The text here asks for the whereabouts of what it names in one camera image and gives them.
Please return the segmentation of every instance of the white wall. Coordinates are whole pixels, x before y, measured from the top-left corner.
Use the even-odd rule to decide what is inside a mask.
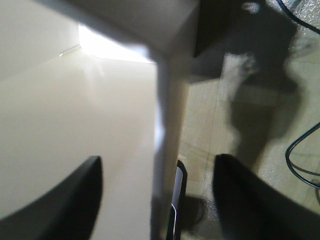
[[[79,44],[78,24],[30,0],[0,1],[0,80]]]
[[[156,76],[152,63],[78,49],[0,81],[0,218],[99,155],[92,239],[149,239]]]

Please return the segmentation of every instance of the black curved object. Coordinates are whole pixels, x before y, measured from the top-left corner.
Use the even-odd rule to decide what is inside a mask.
[[[237,159],[215,158],[213,194],[228,240],[319,240],[320,216],[272,189]]]
[[[88,240],[100,208],[102,163],[91,156],[59,185],[0,221],[1,240]]]

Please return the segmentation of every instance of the glossy white surface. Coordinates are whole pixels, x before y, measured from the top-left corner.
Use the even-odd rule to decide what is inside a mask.
[[[79,45],[78,24],[31,0],[0,1],[0,80]]]
[[[149,239],[156,74],[77,50],[0,81],[0,218],[100,155],[92,239]]]

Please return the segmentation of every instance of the floor tile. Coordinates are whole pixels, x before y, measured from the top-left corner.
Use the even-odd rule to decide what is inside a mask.
[[[204,191],[204,183],[203,182],[187,180],[186,195],[201,198],[203,191]]]
[[[219,82],[212,80],[189,87],[181,140],[204,152],[209,151],[218,86]]]
[[[184,163],[188,179],[195,182],[204,182],[208,152],[181,141],[178,158]]]

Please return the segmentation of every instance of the beige floor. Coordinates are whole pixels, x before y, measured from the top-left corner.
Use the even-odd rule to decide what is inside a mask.
[[[289,144],[320,121],[320,37],[302,27],[289,31],[295,25],[279,23],[284,17],[270,7],[273,0],[257,2],[276,20],[263,25],[259,13],[247,16],[233,7],[221,76],[189,88],[179,158],[188,171],[190,213],[204,208],[205,216],[189,223],[184,240],[223,239],[211,186],[214,156],[222,153],[235,155],[276,190],[320,214],[315,190],[293,176],[284,157]],[[233,21],[237,16],[242,20]],[[311,20],[320,27],[320,20]],[[275,25],[287,25],[287,31],[270,33]],[[291,155],[298,166],[318,173],[319,137],[320,130]]]

